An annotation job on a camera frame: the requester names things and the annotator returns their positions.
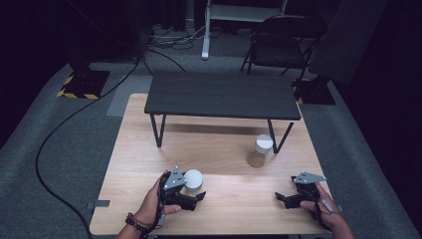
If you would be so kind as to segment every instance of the wristband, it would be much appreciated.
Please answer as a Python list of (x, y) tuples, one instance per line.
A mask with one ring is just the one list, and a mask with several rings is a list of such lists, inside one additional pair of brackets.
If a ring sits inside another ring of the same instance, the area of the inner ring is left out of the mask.
[(133, 218), (133, 213), (131, 212), (127, 213), (127, 217), (124, 220), (124, 222), (126, 224), (133, 226), (136, 230), (140, 231), (142, 234), (145, 233), (151, 226), (151, 224), (145, 224)]

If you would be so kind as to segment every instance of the finger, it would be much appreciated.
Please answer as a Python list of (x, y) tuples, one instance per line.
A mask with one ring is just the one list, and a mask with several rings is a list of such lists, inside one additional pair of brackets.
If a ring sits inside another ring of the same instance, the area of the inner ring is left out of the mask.
[(182, 207), (179, 205), (165, 205), (164, 206), (164, 214), (165, 215), (169, 215), (169, 214), (174, 214), (176, 212), (179, 212), (182, 210)]
[(315, 203), (311, 201), (302, 201), (300, 206), (301, 208), (307, 209), (309, 211), (317, 211)]
[(320, 197), (322, 197), (323, 199), (331, 199), (331, 197), (328, 195), (328, 193), (326, 193), (325, 189), (323, 189), (319, 182), (316, 182), (316, 188), (319, 192)]
[(152, 186), (151, 190), (152, 191), (157, 191), (158, 190), (158, 185), (159, 185), (159, 180), (161, 179), (161, 176), (158, 177), (158, 179), (155, 181), (154, 185)]

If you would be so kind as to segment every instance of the yellow and black tape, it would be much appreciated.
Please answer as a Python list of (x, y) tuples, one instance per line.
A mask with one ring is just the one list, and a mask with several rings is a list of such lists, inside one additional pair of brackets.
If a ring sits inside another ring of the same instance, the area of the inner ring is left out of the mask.
[(69, 84), (72, 82), (74, 75), (70, 75), (65, 82), (63, 83), (62, 88), (57, 93), (57, 97), (67, 97), (73, 99), (99, 99), (101, 96), (100, 94), (93, 94), (93, 93), (84, 93), (84, 92), (70, 92), (69, 91)]

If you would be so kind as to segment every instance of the black table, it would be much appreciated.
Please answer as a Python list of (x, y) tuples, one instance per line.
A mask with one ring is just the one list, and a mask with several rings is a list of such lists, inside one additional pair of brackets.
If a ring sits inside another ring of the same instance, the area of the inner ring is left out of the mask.
[[(202, 73), (154, 74), (144, 112), (150, 114), (158, 147), (167, 115), (267, 120), (274, 153), (280, 151), (294, 120), (301, 119), (286, 79)], [(163, 115), (159, 135), (155, 115)], [(271, 120), (291, 121), (279, 145)]]

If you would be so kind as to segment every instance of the metal frame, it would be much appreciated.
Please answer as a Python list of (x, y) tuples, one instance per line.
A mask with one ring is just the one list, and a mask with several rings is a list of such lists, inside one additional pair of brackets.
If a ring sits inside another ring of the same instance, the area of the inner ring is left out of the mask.
[[(151, 123), (152, 123), (152, 129), (154, 131), (155, 142), (157, 144), (157, 147), (161, 147), (162, 146), (162, 138), (164, 136), (165, 118), (166, 118), (167, 115), (162, 115), (161, 128), (160, 128), (159, 134), (158, 134), (158, 130), (157, 130), (157, 124), (155, 122), (155, 115), (150, 114), (149, 116), (151, 117)], [(270, 119), (267, 119), (267, 121), (268, 121), (268, 128), (270, 130), (270, 136), (271, 136), (271, 139), (273, 140), (273, 152), (279, 153), (280, 149), (282, 148), (283, 144), (285, 143), (286, 138), (288, 137), (288, 135), (289, 135), (289, 133), (290, 133), (292, 127), (293, 127), (294, 122), (291, 121), (289, 123), (289, 126), (286, 129), (286, 132), (283, 135), (282, 140), (280, 141), (279, 145), (277, 145), (276, 136), (274, 134), (274, 129), (273, 129), (273, 124), (271, 123)]]

